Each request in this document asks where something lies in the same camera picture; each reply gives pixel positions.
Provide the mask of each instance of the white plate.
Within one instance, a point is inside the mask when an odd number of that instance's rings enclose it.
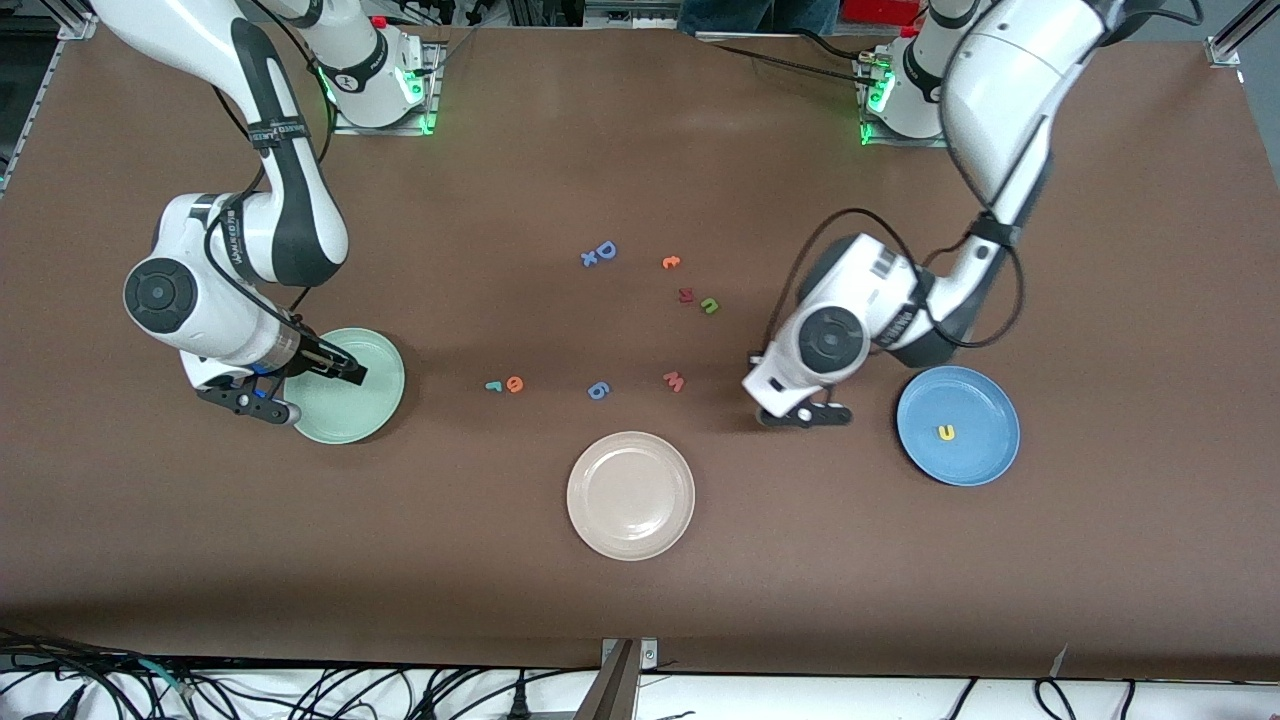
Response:
[[[568,516],[591,550],[614,560],[662,555],[694,516],[694,474],[658,436],[628,430],[595,441],[568,475]]]

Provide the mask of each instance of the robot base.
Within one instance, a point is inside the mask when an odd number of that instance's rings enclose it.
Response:
[[[445,45],[442,42],[415,42],[410,49],[410,55],[415,56],[411,65],[416,68],[415,73],[421,73],[421,77],[406,77],[403,83],[404,94],[411,97],[421,96],[421,100],[410,108],[403,118],[380,128],[357,126],[339,111],[334,124],[334,133],[415,137],[435,132],[435,117],[440,110],[440,92],[444,83],[444,68],[442,65],[447,56]]]
[[[872,51],[864,51],[859,54],[859,58],[852,61],[854,74],[858,77],[870,78],[877,81],[876,86],[859,85],[858,86],[858,114],[860,123],[860,137],[863,145],[895,145],[899,147],[946,147],[947,142],[942,133],[933,137],[908,137],[901,133],[893,132],[892,128],[881,118],[876,111],[870,109],[873,100],[879,100],[879,94],[883,92],[886,96],[893,92],[895,85],[900,85],[902,79],[895,79],[892,77],[891,68],[893,65],[892,60],[893,47],[890,45],[879,45]],[[914,88],[899,87],[897,92],[911,92]]]

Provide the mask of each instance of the metal frame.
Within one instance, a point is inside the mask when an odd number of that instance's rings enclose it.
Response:
[[[18,136],[18,142],[13,146],[13,158],[9,158],[9,164],[4,168],[4,176],[0,177],[0,199],[4,199],[5,191],[9,190],[9,183],[13,182],[13,173],[18,169],[18,156],[22,155],[23,146],[27,145],[27,136],[31,135],[31,127],[36,123],[36,113],[40,111],[40,106],[45,101],[45,91],[49,90],[49,83],[54,81],[54,70],[58,69],[58,60],[61,59],[67,41],[59,41],[58,47],[54,49],[54,56],[49,59],[49,68],[45,69],[45,77],[40,81],[36,100],[31,104],[31,110],[27,113],[27,122],[22,124],[22,135]]]
[[[653,641],[653,657],[658,659],[657,644]],[[582,705],[573,714],[573,720],[632,720],[636,710],[636,693],[640,689],[640,665],[645,660],[644,643],[639,638],[612,641],[600,671],[595,675]]]
[[[88,40],[97,27],[97,15],[87,0],[40,0],[61,29],[58,40]]]
[[[1210,64],[1215,68],[1239,65],[1240,55],[1236,51],[1240,45],[1277,14],[1280,14],[1280,0],[1252,0],[1239,15],[1226,23],[1226,27],[1204,41]]]

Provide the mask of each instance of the light green plate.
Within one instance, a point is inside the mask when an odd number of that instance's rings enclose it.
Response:
[[[284,380],[284,400],[298,406],[294,425],[325,445],[364,439],[390,420],[404,396],[404,361],[392,341],[364,328],[342,328],[323,336],[351,352],[369,369],[360,386],[303,373]]]

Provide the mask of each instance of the green led light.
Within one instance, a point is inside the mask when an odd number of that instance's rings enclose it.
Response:
[[[422,131],[422,135],[435,135],[435,117],[436,113],[428,113],[417,119],[417,129]]]
[[[884,105],[888,104],[888,94],[893,91],[893,70],[884,70],[884,79],[876,83],[876,87],[882,87],[883,90],[872,92],[868,97],[867,106],[870,108],[873,113],[884,111]]]
[[[329,78],[324,77],[324,73],[321,73],[321,72],[317,72],[316,76],[320,77],[320,85],[324,86],[324,95],[325,95],[325,97],[329,99],[329,102],[333,102],[334,105],[337,105],[338,101],[334,100],[334,97],[333,97],[333,88],[329,87]]]
[[[401,90],[404,92],[404,100],[416,105],[422,99],[422,85],[415,82],[411,86],[407,78],[412,77],[413,76],[411,73],[396,73],[396,82],[401,83]]]

